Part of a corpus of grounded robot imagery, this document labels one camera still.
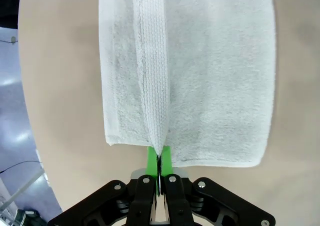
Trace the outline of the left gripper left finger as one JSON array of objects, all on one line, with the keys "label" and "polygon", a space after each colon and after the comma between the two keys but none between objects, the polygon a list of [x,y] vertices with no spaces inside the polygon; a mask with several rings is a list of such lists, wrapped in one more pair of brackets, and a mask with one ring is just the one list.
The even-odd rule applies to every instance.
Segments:
[{"label": "left gripper left finger", "polygon": [[130,181],[112,180],[48,222],[50,226],[149,226],[157,206],[158,156],[147,149],[146,168],[132,172]]}]

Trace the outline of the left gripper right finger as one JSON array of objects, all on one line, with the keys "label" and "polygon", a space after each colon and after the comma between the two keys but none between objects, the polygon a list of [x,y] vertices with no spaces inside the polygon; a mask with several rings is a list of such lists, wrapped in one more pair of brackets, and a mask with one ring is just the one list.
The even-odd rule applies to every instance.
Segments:
[{"label": "left gripper right finger", "polygon": [[191,181],[174,172],[171,149],[159,158],[161,192],[172,226],[194,226],[196,215],[214,226],[274,226],[270,213],[239,197],[207,177]]}]

